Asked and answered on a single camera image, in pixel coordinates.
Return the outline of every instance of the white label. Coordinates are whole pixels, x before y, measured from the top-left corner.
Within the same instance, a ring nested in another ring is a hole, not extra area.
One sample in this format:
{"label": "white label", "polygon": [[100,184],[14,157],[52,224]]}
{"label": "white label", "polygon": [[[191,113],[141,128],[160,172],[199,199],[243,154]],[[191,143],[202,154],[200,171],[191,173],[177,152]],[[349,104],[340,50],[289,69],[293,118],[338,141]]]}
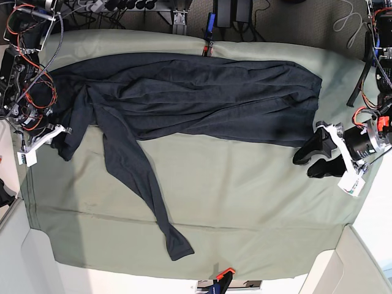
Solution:
{"label": "white label", "polygon": [[365,185],[365,181],[362,177],[358,175],[350,175],[347,171],[345,171],[342,179],[337,185],[347,194],[357,197]]}

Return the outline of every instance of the green cloth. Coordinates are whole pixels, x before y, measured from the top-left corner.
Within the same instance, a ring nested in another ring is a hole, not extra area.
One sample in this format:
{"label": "green cloth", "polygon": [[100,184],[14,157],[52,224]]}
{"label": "green cloth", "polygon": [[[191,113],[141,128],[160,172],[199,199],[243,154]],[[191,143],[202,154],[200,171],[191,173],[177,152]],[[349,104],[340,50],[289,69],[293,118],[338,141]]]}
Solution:
{"label": "green cloth", "polygon": [[[46,59],[56,42],[53,36],[43,52]],[[200,55],[204,45],[196,38],[151,32],[69,32],[52,69],[125,52]],[[315,121],[352,126],[354,109],[345,103],[363,69],[361,61],[281,43],[216,42],[213,56],[289,60],[306,67],[323,79]],[[374,72],[365,90],[377,97]],[[361,104],[358,99],[355,106]],[[355,220],[380,164],[366,174],[367,184],[353,198],[338,188],[337,178],[309,179],[310,165],[292,164],[293,148],[183,134],[140,144],[169,218],[195,254],[170,260],[152,212],[107,173],[102,133],[91,126],[70,162],[43,146],[27,175],[20,167],[31,227],[49,236],[58,262],[179,279],[212,278],[229,266],[236,269],[236,279],[246,280],[308,273],[316,256],[334,249],[344,225]]]}

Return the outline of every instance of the dark garment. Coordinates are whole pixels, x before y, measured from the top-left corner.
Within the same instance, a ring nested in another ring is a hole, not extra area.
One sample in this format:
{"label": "dark garment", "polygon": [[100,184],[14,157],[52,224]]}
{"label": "dark garment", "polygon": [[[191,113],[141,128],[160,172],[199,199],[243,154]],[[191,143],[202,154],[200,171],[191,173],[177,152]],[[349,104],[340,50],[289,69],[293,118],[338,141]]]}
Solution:
{"label": "dark garment", "polygon": [[[157,179],[136,140],[181,132],[302,146],[313,134],[321,87],[319,77],[292,62],[164,53],[105,56],[51,74],[58,92],[53,117],[73,128],[72,135],[55,140],[60,156],[70,160],[87,126],[97,124],[108,172],[151,208],[172,260],[194,251],[169,223]],[[37,85],[32,95],[46,91]]]}

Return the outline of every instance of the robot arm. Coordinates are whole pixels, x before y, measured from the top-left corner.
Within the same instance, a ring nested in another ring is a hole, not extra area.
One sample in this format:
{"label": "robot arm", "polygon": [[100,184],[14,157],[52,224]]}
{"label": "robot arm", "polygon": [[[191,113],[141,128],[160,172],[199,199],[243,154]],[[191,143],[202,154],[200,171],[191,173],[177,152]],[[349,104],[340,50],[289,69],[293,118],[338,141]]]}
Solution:
{"label": "robot arm", "polygon": [[[392,0],[366,0],[366,3],[371,19],[366,38],[368,58],[347,102],[347,106],[352,107],[361,93],[365,106],[354,112],[352,121],[355,127],[351,129],[344,130],[341,124],[334,126],[318,122],[313,137],[293,158],[294,164],[304,165],[313,155],[321,154],[330,159],[332,150],[340,150],[341,155],[334,160],[319,159],[308,169],[307,175],[310,178],[342,177],[338,186],[352,196],[358,196],[364,186],[362,176],[369,166],[392,150]],[[377,67],[375,79],[380,91],[377,104],[373,104],[363,92],[373,62]],[[358,122],[356,117],[360,113],[371,115],[371,119]],[[365,159],[373,154],[377,155],[376,159],[366,162]]]}
{"label": "robot arm", "polygon": [[[49,123],[57,92],[47,72],[62,44],[64,25],[59,10],[62,0],[16,2],[7,20],[4,40],[9,42],[0,68],[0,119],[8,119],[21,135],[19,164],[36,163],[35,151],[61,132],[63,126]],[[54,56],[44,67],[38,52],[42,50],[55,25],[61,25],[61,38]],[[32,97],[30,89],[38,83],[48,88],[46,97]]]}

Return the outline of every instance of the black clamp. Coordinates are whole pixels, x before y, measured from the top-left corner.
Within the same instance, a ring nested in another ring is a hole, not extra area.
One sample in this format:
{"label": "black clamp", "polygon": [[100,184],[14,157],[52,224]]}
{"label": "black clamp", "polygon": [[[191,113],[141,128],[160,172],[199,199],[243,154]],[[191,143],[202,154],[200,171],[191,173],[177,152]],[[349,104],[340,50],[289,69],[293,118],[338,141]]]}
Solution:
{"label": "black clamp", "polygon": [[214,27],[214,22],[215,22],[215,13],[210,12],[208,14],[206,33],[204,35],[204,39],[207,42],[207,46],[204,46],[204,50],[203,50],[203,56],[204,57],[211,57],[211,55],[213,53],[213,46],[214,46],[213,27]]}
{"label": "black clamp", "polygon": [[214,280],[214,284],[208,289],[208,294],[225,294],[228,286],[230,286],[230,283],[233,280],[234,274],[235,270],[233,268],[228,268],[224,272],[218,274],[216,280]]}

